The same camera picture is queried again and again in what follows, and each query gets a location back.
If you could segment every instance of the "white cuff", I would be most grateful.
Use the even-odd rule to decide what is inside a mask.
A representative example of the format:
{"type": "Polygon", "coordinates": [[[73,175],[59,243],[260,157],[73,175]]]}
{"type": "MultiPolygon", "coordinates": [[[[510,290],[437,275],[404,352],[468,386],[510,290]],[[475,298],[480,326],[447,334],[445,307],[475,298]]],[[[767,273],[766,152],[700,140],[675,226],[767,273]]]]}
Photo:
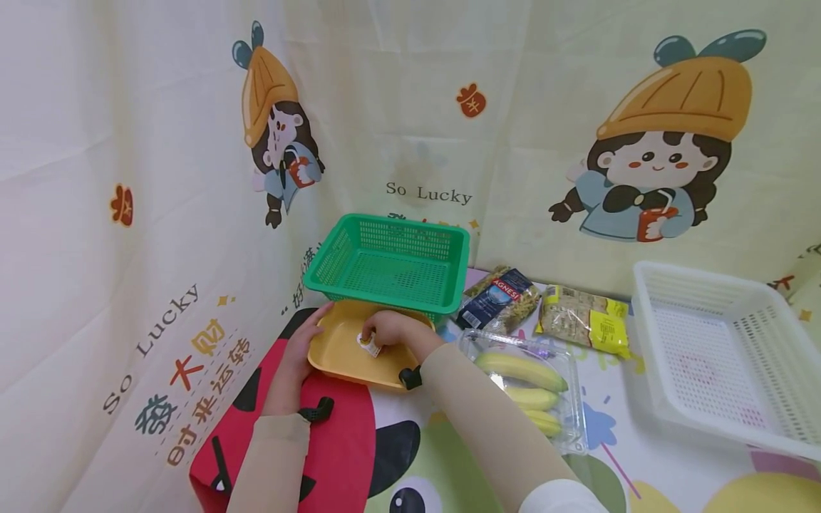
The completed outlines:
{"type": "Polygon", "coordinates": [[[521,503],[519,513],[608,513],[584,484],[555,479],[539,485],[521,503]]]}

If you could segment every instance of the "beige sleeve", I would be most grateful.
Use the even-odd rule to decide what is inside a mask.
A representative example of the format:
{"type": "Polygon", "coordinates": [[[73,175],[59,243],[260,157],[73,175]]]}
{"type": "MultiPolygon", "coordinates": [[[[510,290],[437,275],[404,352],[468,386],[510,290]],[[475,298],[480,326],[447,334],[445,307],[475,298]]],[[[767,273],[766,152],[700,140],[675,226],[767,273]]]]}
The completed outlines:
{"type": "Polygon", "coordinates": [[[259,417],[228,513],[296,513],[309,437],[299,414],[259,417]]]}
{"type": "Polygon", "coordinates": [[[553,444],[453,344],[422,364],[422,384],[484,472],[504,511],[554,479],[578,480],[553,444]]]}

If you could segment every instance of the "yellow plastic tray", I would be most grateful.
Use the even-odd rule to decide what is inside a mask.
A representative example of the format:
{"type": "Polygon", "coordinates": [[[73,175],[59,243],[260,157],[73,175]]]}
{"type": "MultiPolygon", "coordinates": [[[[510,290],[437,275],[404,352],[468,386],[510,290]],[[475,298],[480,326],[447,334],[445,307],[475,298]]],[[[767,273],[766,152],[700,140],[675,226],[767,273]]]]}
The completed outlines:
{"type": "MultiPolygon", "coordinates": [[[[405,392],[399,373],[419,365],[411,352],[405,346],[383,347],[379,356],[374,358],[356,341],[365,321],[385,309],[389,308],[364,301],[337,302],[330,313],[319,321],[319,326],[324,327],[325,331],[310,343],[310,364],[333,378],[405,392]]],[[[405,310],[402,313],[433,329],[433,324],[424,314],[405,310]]]]}

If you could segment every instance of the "green plastic basket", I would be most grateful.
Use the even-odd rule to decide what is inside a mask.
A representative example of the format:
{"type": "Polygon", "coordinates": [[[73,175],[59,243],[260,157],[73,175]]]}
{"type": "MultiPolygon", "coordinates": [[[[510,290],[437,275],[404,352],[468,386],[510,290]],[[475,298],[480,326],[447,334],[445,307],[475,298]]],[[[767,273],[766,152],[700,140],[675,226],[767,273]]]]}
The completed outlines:
{"type": "Polygon", "coordinates": [[[351,213],[328,234],[304,282],[331,301],[417,310],[435,322],[459,308],[469,252],[470,234],[459,227],[351,213]]]}

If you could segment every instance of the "pasta package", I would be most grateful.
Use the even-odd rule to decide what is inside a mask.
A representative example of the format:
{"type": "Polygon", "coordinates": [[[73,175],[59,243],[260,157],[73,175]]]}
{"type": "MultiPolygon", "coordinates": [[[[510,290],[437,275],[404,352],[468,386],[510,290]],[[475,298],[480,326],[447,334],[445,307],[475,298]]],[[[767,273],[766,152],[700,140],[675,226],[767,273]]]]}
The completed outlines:
{"type": "Polygon", "coordinates": [[[536,285],[517,269],[500,265],[465,291],[454,320],[462,329],[509,335],[538,305],[536,285]]]}
{"type": "Polygon", "coordinates": [[[627,303],[561,285],[549,285],[539,308],[536,333],[630,358],[624,319],[627,303]]]}

